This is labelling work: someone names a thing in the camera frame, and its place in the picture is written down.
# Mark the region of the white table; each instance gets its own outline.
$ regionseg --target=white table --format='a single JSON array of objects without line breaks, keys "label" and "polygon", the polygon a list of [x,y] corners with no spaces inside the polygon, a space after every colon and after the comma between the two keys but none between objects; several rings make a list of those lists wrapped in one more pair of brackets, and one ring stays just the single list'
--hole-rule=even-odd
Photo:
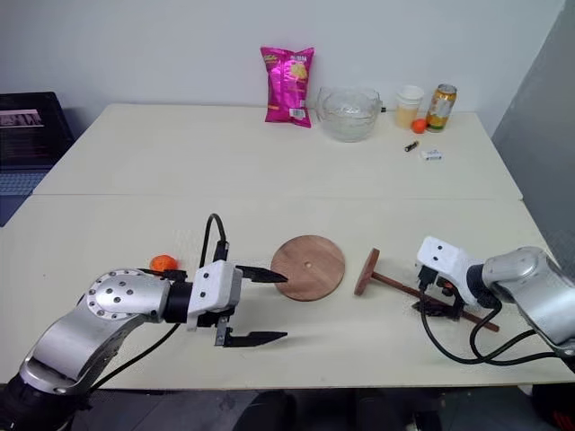
[{"label": "white table", "polygon": [[[315,124],[265,123],[265,109],[111,105],[36,194],[259,198],[521,199],[474,113],[416,136],[382,114],[373,135],[345,144]],[[420,140],[420,148],[403,148]],[[445,159],[424,162],[420,149]]]},{"label": "white table", "polygon": [[[382,252],[379,272],[412,285],[415,255],[428,234],[465,247],[478,258],[523,244],[545,247],[516,200],[36,195],[3,229],[0,241],[0,382],[16,373],[42,331],[74,307],[100,274],[145,266],[160,253],[181,259],[182,267],[193,273],[205,219],[212,211],[223,217],[230,259],[238,263],[269,265],[278,246],[300,234],[330,238],[346,259],[340,287],[320,301],[298,303],[273,286],[246,284],[231,320],[235,333],[285,330],[286,338],[257,348],[220,348],[213,347],[213,329],[180,329],[108,387],[446,386],[574,380],[557,359],[506,368],[454,363],[427,340],[419,315],[411,309],[413,298],[375,283],[362,297],[353,296],[372,247]],[[501,326],[499,334],[485,331],[480,336],[485,351],[526,328],[513,306],[506,306],[495,322]],[[469,322],[433,320],[432,327],[452,351],[471,354]],[[136,330],[111,367],[144,350],[168,328],[147,324]],[[532,337],[509,356],[546,350]]]}]

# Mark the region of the small orange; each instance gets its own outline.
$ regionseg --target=small orange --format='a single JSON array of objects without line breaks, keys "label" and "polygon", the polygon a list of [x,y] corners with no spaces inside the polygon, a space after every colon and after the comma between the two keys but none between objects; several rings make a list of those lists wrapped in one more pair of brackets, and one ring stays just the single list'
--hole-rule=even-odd
[{"label": "small orange", "polygon": [[425,132],[425,128],[428,126],[428,123],[425,119],[415,119],[411,123],[411,130],[415,133],[423,133]]},{"label": "small orange", "polygon": [[177,269],[178,261],[172,256],[161,254],[150,260],[150,269],[153,271],[164,272],[167,269]]}]

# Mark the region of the gray wall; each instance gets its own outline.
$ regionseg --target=gray wall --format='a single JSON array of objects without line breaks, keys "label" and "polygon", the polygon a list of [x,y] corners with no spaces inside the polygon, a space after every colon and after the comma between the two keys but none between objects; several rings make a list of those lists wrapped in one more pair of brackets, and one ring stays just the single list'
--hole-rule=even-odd
[{"label": "gray wall", "polygon": [[559,263],[575,277],[575,1],[567,0],[493,142]]}]

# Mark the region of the white cup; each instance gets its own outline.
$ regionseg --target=white cup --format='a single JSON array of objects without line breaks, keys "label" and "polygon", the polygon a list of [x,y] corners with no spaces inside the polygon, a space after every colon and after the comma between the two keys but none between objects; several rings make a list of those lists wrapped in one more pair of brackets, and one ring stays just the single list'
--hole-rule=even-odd
[{"label": "white cup", "polygon": [[405,85],[397,94],[397,110],[395,124],[400,128],[410,128],[417,117],[424,91],[415,85]]}]

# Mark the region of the clear glass bowl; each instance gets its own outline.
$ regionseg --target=clear glass bowl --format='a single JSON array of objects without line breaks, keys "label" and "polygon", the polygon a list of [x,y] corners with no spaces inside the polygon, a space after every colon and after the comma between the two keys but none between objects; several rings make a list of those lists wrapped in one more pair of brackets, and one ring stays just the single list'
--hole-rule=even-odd
[{"label": "clear glass bowl", "polygon": [[322,87],[315,109],[329,136],[343,142],[358,142],[373,130],[381,100],[378,92],[367,88]]}]

